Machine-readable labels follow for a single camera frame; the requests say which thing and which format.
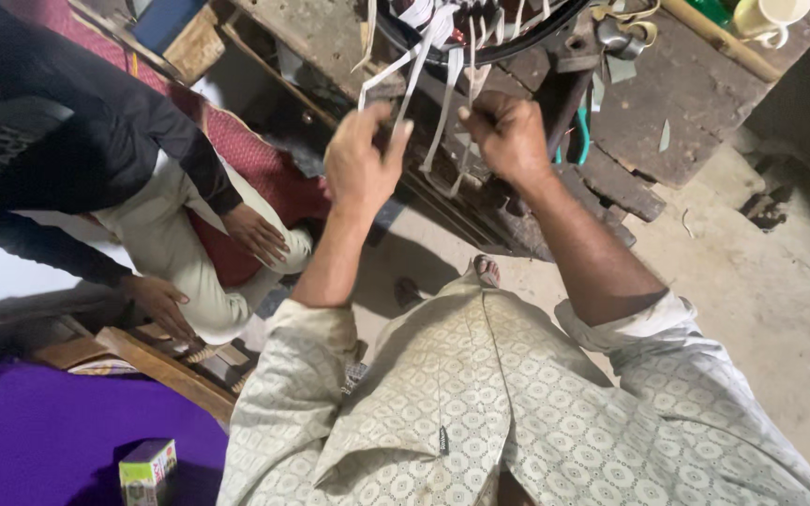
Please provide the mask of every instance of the patterned shirt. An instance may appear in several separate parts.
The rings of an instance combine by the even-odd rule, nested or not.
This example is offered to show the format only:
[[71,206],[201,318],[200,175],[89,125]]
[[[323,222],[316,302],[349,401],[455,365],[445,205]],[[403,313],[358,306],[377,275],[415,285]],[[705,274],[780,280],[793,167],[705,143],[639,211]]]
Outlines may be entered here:
[[689,302],[595,328],[568,301],[555,314],[567,335],[468,273],[387,325],[344,399],[352,312],[284,302],[218,503],[495,504],[507,469],[536,504],[810,504],[810,466]]

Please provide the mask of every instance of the green bottle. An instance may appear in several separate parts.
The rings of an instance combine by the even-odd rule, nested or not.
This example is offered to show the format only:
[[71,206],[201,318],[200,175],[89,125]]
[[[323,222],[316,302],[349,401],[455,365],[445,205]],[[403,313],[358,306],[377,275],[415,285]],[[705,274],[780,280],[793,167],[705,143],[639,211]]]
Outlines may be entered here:
[[726,27],[733,18],[720,0],[687,0],[687,4],[696,7],[697,11],[703,13],[705,17],[721,28]]

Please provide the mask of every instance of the black jacket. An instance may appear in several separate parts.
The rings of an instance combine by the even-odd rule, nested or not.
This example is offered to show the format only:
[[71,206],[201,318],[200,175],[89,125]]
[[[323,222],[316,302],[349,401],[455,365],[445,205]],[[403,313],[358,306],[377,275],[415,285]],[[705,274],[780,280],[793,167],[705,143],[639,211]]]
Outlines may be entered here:
[[70,116],[0,157],[6,160],[0,167],[0,247],[10,253],[115,285],[129,269],[61,229],[12,212],[85,213],[126,201],[149,181],[160,149],[179,160],[215,213],[242,202],[208,139],[165,97],[0,7],[0,106],[26,97],[58,104]]

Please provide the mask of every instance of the concrete floor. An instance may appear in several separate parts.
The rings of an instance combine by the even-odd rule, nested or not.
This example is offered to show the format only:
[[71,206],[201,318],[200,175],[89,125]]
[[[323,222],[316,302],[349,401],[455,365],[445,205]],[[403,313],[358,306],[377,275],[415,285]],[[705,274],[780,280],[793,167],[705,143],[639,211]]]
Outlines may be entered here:
[[[654,223],[630,216],[624,224],[638,238],[636,255],[698,307],[705,335],[726,345],[761,405],[810,462],[810,210],[795,199],[787,223],[761,232],[734,208],[739,184],[749,183],[742,182],[747,169],[736,167],[733,155],[716,156],[682,190],[658,186],[668,206]],[[694,237],[681,221],[687,210]],[[354,295],[361,339],[372,343],[399,313],[392,298],[397,276],[435,293],[477,253],[406,209],[378,247],[366,247]],[[556,266],[497,259],[502,287],[549,314],[567,296]],[[610,373],[606,359],[593,358]]]

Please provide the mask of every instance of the foot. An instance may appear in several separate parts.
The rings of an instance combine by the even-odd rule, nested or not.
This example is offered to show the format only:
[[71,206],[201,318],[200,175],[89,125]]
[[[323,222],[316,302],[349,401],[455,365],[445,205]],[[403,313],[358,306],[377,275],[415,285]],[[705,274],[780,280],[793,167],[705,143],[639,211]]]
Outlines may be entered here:
[[402,309],[411,309],[417,303],[423,302],[418,284],[410,277],[400,277],[392,286],[392,295]]
[[473,259],[473,268],[477,271],[480,281],[489,284],[494,288],[499,288],[499,265],[491,257],[478,255]]

